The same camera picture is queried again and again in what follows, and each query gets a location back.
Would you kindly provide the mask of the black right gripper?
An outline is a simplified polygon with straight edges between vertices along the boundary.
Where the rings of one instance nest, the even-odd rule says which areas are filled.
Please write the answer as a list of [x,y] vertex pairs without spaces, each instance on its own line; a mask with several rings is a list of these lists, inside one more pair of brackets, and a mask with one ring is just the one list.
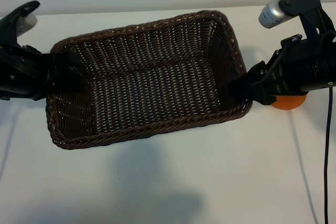
[[232,96],[271,105],[278,97],[303,96],[308,93],[307,80],[313,76],[313,39],[301,35],[281,41],[268,63],[261,61],[246,74],[228,85]]

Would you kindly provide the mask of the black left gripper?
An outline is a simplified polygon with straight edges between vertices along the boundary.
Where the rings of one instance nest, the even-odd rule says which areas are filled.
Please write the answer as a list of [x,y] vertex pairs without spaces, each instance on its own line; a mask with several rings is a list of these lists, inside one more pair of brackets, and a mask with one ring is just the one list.
[[81,65],[81,57],[73,51],[42,54],[31,46],[1,44],[1,99],[37,101],[49,94],[82,92],[85,84],[80,77],[56,78],[56,67]]

